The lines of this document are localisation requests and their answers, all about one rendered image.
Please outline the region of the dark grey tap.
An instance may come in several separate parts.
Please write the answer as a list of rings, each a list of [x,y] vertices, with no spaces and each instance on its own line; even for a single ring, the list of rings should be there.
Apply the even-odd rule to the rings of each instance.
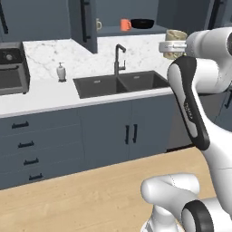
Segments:
[[[126,53],[126,48],[121,44],[116,44],[115,46],[115,61],[114,61],[114,75],[118,76],[120,71],[126,70],[126,61],[124,60],[123,66],[120,66],[119,63],[119,50],[122,50],[123,53]]]

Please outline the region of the blue-grey drawer front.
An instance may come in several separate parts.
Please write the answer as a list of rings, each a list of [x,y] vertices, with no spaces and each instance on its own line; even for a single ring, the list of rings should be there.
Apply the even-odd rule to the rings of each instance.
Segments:
[[[40,130],[35,132],[27,132],[14,136],[2,137],[0,139],[0,157],[13,155],[18,152],[28,150],[39,150],[45,148],[53,148],[77,142],[81,139],[81,126],[71,125],[55,129]],[[18,144],[34,142],[32,147],[18,149]]]
[[[0,189],[9,189],[24,184],[34,183],[46,179],[53,179],[85,170],[85,164],[81,168],[74,160],[43,165],[15,172],[0,173]],[[42,179],[30,181],[29,176],[43,174]]]
[[[24,160],[39,159],[38,163],[24,165]],[[83,145],[74,142],[53,148],[19,152],[14,155],[7,155],[0,158],[0,173],[15,172],[43,165],[50,165],[58,162],[74,160],[81,168],[84,166]]]
[[[12,129],[13,123],[24,123],[26,121],[29,122],[28,127]],[[41,131],[62,126],[70,126],[78,124],[79,122],[77,109],[48,111],[3,118],[0,119],[0,137],[12,136],[29,131]]]

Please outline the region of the dark grey dishwasher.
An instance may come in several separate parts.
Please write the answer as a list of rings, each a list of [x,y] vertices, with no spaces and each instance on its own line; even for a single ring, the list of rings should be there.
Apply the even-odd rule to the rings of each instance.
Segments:
[[[224,92],[218,94],[200,94],[199,98],[208,118],[215,122],[220,113],[221,105],[225,99]],[[169,143],[167,152],[188,148],[192,145],[186,130],[184,121],[182,120],[179,106],[175,104],[172,116],[172,124],[169,135]]]

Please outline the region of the black bowl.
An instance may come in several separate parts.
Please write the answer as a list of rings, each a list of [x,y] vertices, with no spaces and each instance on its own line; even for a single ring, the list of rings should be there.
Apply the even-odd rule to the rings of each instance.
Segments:
[[[135,18],[130,20],[131,27],[135,29],[150,29],[155,21],[147,18]]]

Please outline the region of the open blue-grey wall cabinet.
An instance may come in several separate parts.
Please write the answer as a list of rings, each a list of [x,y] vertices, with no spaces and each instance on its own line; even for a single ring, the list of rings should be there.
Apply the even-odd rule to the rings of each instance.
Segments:
[[[166,28],[157,24],[159,0],[96,0],[96,17],[102,28],[97,32],[99,37],[125,36],[139,34],[164,34]],[[152,19],[150,29],[131,28],[127,32],[120,29],[121,19]]]

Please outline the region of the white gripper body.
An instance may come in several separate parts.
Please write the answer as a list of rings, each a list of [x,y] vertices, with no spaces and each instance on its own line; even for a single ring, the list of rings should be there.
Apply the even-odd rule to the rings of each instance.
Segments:
[[[159,43],[161,53],[184,53],[187,45],[184,41],[166,41]]]

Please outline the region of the orange mug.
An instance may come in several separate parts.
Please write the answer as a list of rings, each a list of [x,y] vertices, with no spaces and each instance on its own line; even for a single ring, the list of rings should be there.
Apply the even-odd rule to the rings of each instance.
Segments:
[[[120,29],[123,32],[128,32],[131,29],[131,21],[129,19],[126,19],[126,18],[121,19]]]

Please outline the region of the dark grey double sink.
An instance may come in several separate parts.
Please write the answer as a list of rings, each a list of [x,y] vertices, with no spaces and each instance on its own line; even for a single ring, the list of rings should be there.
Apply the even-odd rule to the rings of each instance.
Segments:
[[[168,81],[155,71],[76,78],[73,83],[81,99],[169,87]]]

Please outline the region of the white soap dispenser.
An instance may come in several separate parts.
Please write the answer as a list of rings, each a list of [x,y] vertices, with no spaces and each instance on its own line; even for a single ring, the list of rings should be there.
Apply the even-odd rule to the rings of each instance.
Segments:
[[[57,72],[59,82],[65,82],[66,81],[66,70],[61,63],[59,63],[59,66],[56,68],[56,72]]]

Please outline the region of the open blue-grey cabinet door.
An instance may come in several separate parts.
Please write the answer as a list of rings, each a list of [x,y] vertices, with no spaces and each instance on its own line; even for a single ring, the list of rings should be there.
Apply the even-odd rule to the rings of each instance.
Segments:
[[[82,17],[80,0],[69,0],[69,13],[71,25],[71,38],[91,53],[98,52],[96,29],[96,4],[95,0],[87,0],[90,3],[91,39],[85,43],[82,39]]]

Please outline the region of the blue-grey base cupboard door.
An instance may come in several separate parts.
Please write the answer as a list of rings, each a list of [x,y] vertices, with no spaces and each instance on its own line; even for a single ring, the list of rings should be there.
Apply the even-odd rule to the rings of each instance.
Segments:
[[[174,106],[173,94],[132,102],[130,160],[166,151]],[[136,123],[138,124],[137,142],[133,143],[133,124]]]
[[[229,89],[223,93],[224,99],[220,106],[219,113],[214,120],[214,123],[217,124],[217,126],[227,131],[232,131],[232,101],[227,109],[225,107],[225,104],[227,103],[230,94],[230,90],[232,89]]]
[[[95,169],[128,159],[125,126],[131,122],[131,103],[105,103],[79,110],[87,169]]]

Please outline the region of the blue-grey wall cabinet door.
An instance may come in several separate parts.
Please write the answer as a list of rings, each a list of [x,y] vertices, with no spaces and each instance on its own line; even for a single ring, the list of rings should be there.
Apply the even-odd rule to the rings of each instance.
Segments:
[[[0,21],[0,41],[69,39],[68,0],[2,0],[8,34]]]
[[[157,24],[187,34],[208,30],[214,0],[159,0]],[[232,25],[232,0],[224,0],[215,28]]]

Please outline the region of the grey toaster oven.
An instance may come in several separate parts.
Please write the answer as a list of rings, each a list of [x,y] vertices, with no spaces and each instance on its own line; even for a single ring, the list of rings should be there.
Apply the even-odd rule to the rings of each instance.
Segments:
[[[29,92],[30,73],[22,42],[0,43],[0,95]]]

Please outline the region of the beige cup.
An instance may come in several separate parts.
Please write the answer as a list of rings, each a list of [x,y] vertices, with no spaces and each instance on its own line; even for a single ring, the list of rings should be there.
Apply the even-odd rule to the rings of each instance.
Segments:
[[[184,41],[188,35],[185,32],[179,31],[179,30],[168,30],[166,32],[166,41],[177,41],[181,40]],[[163,56],[169,60],[175,60],[182,56],[183,53],[164,53]]]

